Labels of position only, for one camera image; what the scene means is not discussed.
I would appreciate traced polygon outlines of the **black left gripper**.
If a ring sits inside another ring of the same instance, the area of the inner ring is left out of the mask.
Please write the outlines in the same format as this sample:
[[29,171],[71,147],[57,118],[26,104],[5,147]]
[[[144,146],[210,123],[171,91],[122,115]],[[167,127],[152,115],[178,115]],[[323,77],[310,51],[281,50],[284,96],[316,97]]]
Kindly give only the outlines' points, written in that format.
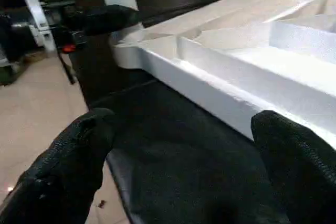
[[58,51],[82,50],[87,36],[120,31],[138,24],[138,10],[120,5],[84,9],[75,0],[45,0],[41,3]]

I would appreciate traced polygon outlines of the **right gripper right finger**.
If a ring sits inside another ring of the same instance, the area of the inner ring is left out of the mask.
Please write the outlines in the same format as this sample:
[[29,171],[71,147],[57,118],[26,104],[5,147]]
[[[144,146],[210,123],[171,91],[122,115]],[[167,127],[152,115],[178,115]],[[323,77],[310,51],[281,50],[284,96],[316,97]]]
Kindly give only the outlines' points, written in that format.
[[271,110],[251,118],[268,177],[291,223],[335,223],[335,149]]

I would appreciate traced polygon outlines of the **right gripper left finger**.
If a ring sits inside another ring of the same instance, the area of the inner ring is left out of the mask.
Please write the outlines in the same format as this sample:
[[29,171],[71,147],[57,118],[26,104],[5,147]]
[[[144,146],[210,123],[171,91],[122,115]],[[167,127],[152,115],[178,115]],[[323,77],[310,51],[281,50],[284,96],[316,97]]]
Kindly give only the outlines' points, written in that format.
[[1,223],[85,223],[112,150],[115,114],[93,109],[71,122],[18,178]]

